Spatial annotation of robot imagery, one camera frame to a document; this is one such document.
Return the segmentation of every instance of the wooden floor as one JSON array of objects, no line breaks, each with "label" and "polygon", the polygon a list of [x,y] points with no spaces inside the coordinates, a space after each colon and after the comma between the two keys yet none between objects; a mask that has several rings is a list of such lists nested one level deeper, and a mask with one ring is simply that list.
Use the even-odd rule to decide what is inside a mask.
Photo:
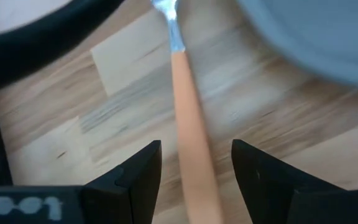
[{"label": "wooden floor", "polygon": [[[181,26],[227,223],[250,223],[232,169],[233,139],[358,189],[358,89],[315,78],[281,58],[234,0],[183,0]],[[75,50],[1,90],[14,182],[85,184],[161,139],[154,223],[186,223],[169,53],[163,17],[146,0],[126,0]]]}]

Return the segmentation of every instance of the tool handle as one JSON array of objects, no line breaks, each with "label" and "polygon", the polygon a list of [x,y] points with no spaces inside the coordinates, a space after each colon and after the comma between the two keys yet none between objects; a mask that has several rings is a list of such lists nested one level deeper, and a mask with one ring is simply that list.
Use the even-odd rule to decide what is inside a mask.
[{"label": "tool handle", "polygon": [[185,52],[172,53],[173,93],[183,194],[191,224],[222,224],[202,110]]}]

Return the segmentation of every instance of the orange handle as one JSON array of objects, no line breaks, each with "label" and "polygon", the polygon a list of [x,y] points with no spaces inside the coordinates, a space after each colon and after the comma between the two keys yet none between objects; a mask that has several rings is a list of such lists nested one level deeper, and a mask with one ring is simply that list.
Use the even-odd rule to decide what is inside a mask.
[{"label": "orange handle", "polygon": [[222,224],[204,119],[185,52],[172,54],[173,93],[183,194],[191,224]]}]

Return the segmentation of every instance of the gray round object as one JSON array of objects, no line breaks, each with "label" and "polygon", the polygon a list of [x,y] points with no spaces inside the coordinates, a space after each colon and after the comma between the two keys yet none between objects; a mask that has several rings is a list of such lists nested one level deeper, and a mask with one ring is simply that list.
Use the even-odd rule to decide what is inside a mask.
[{"label": "gray round object", "polygon": [[237,0],[284,56],[358,85],[358,0]]}]

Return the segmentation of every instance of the wooden handle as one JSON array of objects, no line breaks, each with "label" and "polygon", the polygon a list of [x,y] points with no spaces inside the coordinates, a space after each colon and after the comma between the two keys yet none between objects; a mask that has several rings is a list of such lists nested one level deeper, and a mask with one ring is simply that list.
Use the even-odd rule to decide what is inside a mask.
[{"label": "wooden handle", "polygon": [[222,224],[211,154],[196,86],[185,52],[172,54],[173,93],[183,194],[191,224]]}]

